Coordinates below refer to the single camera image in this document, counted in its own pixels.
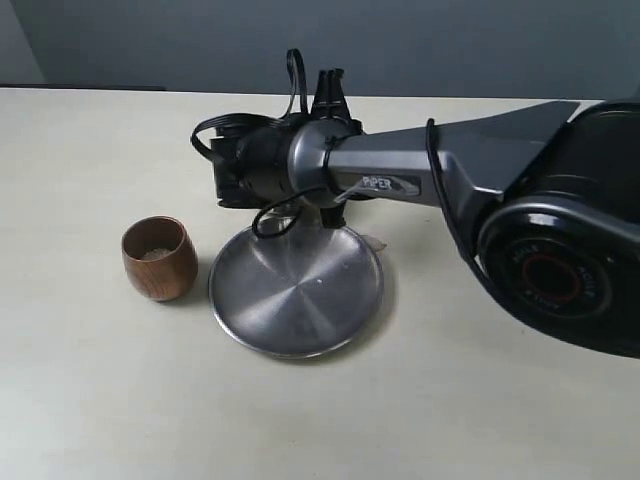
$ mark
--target white table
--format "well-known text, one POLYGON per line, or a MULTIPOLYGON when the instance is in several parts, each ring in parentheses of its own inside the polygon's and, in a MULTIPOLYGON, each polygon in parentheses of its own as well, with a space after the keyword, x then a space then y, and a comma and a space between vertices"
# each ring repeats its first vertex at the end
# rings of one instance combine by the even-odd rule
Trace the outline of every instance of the white table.
MULTIPOLYGON (((369 132, 528 100, 353 98, 369 132)), ((640 363, 500 310, 436 209, 351 205, 388 247, 385 315, 324 360, 254 353, 214 321, 209 265, 252 211, 216 206, 192 127, 284 97, 0 90, 0 478, 603 479, 640 467, 640 363), (175 304, 138 295, 120 236, 183 221, 175 304)))

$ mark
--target wooden cup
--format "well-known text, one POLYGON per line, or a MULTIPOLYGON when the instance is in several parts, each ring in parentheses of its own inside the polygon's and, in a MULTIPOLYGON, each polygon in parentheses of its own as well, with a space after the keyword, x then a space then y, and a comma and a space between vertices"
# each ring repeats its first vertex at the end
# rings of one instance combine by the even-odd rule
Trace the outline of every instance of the wooden cup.
POLYGON ((122 236, 124 268, 142 295, 157 301, 187 293, 198 274, 198 258, 184 226, 175 218, 149 217, 122 236))

